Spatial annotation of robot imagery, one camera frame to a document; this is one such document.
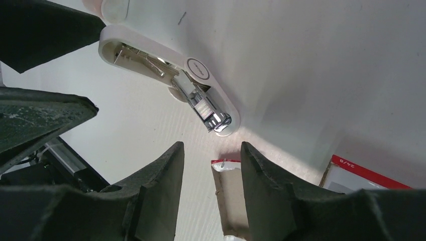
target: chrome metal mechanism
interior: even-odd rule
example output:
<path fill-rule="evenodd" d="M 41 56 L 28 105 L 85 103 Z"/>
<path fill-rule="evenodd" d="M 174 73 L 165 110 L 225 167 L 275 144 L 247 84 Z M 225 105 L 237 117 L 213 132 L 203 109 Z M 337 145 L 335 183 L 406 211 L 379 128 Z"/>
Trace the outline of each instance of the chrome metal mechanism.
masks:
<path fill-rule="evenodd" d="M 206 93 L 210 86 L 198 83 L 186 71 L 124 43 L 117 46 L 114 57 L 114 64 L 124 58 L 143 64 L 160 78 L 168 76 L 173 87 L 187 100 L 209 132 L 219 133 L 231 124 L 230 115 L 222 112 Z"/>
<path fill-rule="evenodd" d="M 127 44 L 122 44 L 116 49 L 114 63 L 120 58 L 140 62 L 160 78 L 164 78 L 166 74 L 170 74 L 171 76 L 179 74 L 179 69 L 176 66 Z"/>
<path fill-rule="evenodd" d="M 231 117 L 222 112 L 200 86 L 191 82 L 187 72 L 180 70 L 179 73 L 172 79 L 172 84 L 187 99 L 207 130 L 219 133 L 228 127 L 232 121 Z"/>

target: stapler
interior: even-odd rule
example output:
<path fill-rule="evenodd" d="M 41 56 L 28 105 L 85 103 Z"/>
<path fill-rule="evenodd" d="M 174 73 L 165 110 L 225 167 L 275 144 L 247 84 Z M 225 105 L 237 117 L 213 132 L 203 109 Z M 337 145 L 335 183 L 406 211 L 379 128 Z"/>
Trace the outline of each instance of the stapler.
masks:
<path fill-rule="evenodd" d="M 106 63 L 163 83 L 175 99 L 191 106 L 209 132 L 226 137 L 239 128 L 237 109 L 200 60 L 185 57 L 123 25 L 105 27 L 98 50 Z"/>

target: cardboard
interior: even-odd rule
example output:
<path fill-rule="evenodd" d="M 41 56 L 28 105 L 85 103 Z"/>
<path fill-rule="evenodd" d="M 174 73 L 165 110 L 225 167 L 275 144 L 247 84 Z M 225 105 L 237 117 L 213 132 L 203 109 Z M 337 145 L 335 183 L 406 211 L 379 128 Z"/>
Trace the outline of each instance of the cardboard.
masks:
<path fill-rule="evenodd" d="M 233 235 L 250 241 L 241 169 L 219 172 L 212 167 L 211 170 L 224 235 Z"/>
<path fill-rule="evenodd" d="M 380 175 L 351 161 L 333 155 L 320 187 L 339 193 L 360 189 L 409 189 L 410 187 Z"/>

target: red and white box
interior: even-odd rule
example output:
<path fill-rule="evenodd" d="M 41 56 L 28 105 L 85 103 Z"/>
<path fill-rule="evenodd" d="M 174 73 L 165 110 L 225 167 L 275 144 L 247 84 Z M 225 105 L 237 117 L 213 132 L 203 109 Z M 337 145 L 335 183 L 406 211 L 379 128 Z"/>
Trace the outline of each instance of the red and white box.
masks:
<path fill-rule="evenodd" d="M 320 187 L 339 193 L 360 189 L 411 189 L 411 187 L 333 155 Z"/>

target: white plastic casing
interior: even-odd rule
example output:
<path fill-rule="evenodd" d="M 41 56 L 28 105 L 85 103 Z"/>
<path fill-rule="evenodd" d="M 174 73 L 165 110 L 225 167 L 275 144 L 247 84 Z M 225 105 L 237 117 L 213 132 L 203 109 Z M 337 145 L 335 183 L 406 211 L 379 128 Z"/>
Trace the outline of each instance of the white plastic casing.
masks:
<path fill-rule="evenodd" d="M 100 34 L 98 51 L 100 57 L 106 63 L 119 68 L 131 70 L 160 81 L 169 88 L 170 93 L 176 99 L 183 102 L 186 102 L 186 100 L 174 87 L 172 87 L 170 76 L 160 78 L 150 69 L 137 62 L 115 62 L 115 50 L 118 46 L 121 45 L 121 43 L 137 48 L 150 55 L 159 57 L 166 62 L 175 65 L 177 68 L 185 70 L 195 81 L 210 86 L 210 89 L 207 91 L 209 96 L 216 104 L 220 106 L 222 111 L 228 113 L 232 118 L 231 124 L 222 132 L 216 133 L 216 135 L 226 137 L 238 130 L 240 127 L 240 115 L 237 109 L 231 103 L 231 100 L 225 94 L 224 90 L 216 81 L 215 77 L 201 61 L 197 60 L 196 58 L 186 58 L 178 52 L 167 48 L 166 46 L 157 43 L 125 26 L 109 25 L 106 26 Z"/>

